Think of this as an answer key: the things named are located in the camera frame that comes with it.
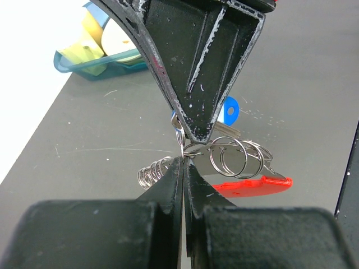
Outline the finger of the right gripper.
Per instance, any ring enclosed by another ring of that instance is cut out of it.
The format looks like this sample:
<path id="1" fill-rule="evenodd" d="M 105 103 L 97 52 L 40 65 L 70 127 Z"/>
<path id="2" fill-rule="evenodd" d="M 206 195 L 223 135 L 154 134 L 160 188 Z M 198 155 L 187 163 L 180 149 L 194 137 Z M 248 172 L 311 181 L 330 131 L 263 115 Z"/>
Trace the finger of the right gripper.
<path id="1" fill-rule="evenodd" d="M 188 138 L 208 142 L 264 26 L 265 1 L 141 1 L 166 93 Z"/>
<path id="2" fill-rule="evenodd" d="M 144 57 L 150 72 L 155 78 L 169 107 L 177 114 L 187 138 L 194 139 L 188 124 L 185 122 L 183 102 L 179 100 L 172 84 L 174 75 L 170 74 L 170 65 L 165 57 L 170 56 L 169 39 L 160 34 L 160 40 L 155 40 L 160 27 L 164 25 L 161 19 L 167 16 L 156 5 L 157 1 L 94 1 L 110 18 L 124 29 Z"/>

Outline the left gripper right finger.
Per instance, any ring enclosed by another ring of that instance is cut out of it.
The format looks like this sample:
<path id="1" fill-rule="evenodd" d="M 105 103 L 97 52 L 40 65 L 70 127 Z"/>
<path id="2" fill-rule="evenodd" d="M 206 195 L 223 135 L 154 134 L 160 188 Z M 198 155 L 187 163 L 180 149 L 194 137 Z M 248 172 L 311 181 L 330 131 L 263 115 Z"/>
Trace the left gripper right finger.
<path id="1" fill-rule="evenodd" d="M 208 214 L 213 208 L 236 206 L 200 175 L 193 162 L 185 162 L 183 167 L 183 194 L 187 257 L 192 268 L 211 268 L 212 238 Z"/>

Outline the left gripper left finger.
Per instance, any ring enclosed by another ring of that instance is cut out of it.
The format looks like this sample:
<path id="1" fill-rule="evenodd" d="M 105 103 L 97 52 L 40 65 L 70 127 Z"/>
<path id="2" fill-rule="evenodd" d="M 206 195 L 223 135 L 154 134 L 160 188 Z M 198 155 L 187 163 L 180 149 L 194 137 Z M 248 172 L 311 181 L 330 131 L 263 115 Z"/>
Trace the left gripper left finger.
<path id="1" fill-rule="evenodd" d="M 153 206 L 147 268 L 180 268 L 182 251 L 183 158 L 173 160 L 165 175 L 138 201 Z"/>

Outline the red handled metal key holder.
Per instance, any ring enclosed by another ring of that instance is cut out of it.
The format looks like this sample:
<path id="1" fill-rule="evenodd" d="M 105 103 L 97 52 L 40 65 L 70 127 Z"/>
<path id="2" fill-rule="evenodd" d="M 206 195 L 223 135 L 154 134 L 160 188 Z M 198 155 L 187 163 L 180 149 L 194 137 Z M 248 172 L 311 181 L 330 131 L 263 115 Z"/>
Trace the red handled metal key holder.
<path id="1" fill-rule="evenodd" d="M 276 171 L 275 175 L 266 173 L 245 180 L 231 179 L 218 173 L 214 175 L 202 175 L 200 173 L 200 175 L 226 198 L 266 196 L 284 192 L 290 189 L 293 184 L 291 178 L 285 177 Z"/>

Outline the metal keyring cluster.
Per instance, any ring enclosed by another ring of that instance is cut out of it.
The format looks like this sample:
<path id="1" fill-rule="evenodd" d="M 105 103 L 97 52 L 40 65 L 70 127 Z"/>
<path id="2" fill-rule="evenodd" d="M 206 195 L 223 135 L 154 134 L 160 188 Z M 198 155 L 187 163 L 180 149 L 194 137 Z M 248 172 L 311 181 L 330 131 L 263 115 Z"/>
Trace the metal keyring cluster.
<path id="1" fill-rule="evenodd" d="M 185 131 L 176 113 L 172 114 L 172 124 L 183 157 L 192 159 L 202 175 L 216 173 L 231 179 L 245 180 L 269 173 L 273 154 L 264 146 L 251 140 L 232 138 L 220 134 L 206 145 L 186 144 Z"/>

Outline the blue key fob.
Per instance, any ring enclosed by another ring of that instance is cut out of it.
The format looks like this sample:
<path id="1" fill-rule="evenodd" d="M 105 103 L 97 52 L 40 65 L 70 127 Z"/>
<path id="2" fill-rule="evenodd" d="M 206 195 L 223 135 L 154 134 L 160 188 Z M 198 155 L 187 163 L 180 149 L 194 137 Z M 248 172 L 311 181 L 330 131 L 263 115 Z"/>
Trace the blue key fob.
<path id="1" fill-rule="evenodd" d="M 240 106 L 236 99 L 228 96 L 220 110 L 217 122 L 231 126 L 240 114 Z"/>

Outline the silver metal key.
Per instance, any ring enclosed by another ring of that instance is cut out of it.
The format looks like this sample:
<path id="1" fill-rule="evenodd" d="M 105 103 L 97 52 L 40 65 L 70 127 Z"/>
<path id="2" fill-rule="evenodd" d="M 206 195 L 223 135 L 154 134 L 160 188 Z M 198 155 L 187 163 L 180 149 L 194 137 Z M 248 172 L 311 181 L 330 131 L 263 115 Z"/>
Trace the silver metal key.
<path id="1" fill-rule="evenodd" d="M 241 133 L 239 130 L 228 126 L 224 123 L 221 122 L 216 122 L 214 125 L 214 129 L 218 132 L 220 132 L 221 134 L 225 135 L 225 136 L 229 136 L 232 138 L 240 138 Z"/>

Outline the cream painted plate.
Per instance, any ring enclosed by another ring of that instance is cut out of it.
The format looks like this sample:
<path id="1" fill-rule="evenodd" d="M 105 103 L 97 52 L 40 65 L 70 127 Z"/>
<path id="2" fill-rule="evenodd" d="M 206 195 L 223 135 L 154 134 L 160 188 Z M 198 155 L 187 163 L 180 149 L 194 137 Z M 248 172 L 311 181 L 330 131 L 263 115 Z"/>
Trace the cream painted plate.
<path id="1" fill-rule="evenodd" d="M 142 61 L 142 56 L 136 45 L 111 18 L 104 27 L 101 44 L 105 54 L 114 57 L 116 62 L 133 65 Z"/>

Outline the yellow mug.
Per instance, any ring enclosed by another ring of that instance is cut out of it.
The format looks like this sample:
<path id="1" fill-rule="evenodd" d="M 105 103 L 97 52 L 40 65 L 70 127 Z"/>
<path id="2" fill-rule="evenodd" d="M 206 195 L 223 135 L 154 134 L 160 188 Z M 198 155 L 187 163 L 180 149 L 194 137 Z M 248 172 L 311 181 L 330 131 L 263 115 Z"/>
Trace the yellow mug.
<path id="1" fill-rule="evenodd" d="M 87 33 L 100 47 L 102 47 L 103 28 L 86 8 L 81 8 L 80 21 Z"/>

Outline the teal plastic tray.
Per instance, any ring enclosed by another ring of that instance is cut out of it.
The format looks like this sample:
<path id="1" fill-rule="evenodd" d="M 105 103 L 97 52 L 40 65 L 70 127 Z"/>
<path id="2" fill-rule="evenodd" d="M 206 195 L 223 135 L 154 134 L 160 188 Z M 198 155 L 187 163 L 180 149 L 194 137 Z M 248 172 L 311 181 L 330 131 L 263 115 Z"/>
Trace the teal plastic tray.
<path id="1" fill-rule="evenodd" d="M 88 1 L 75 14 L 65 29 L 70 37 L 54 54 L 57 71 L 97 81 L 147 69 L 136 45 L 96 4 Z"/>

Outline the pale green mug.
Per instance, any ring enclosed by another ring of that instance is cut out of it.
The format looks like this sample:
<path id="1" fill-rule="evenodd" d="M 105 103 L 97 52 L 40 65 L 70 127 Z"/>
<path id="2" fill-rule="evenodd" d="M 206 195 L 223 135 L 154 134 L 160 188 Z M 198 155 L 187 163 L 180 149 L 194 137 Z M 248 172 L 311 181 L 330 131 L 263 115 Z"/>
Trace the pale green mug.
<path id="1" fill-rule="evenodd" d="M 104 56 L 104 52 L 100 46 L 95 41 L 91 40 L 78 41 L 58 52 L 75 65 L 89 63 L 101 59 Z M 92 64 L 89 67 L 81 68 L 80 70 L 93 76 L 99 76 L 106 69 L 106 64 Z"/>

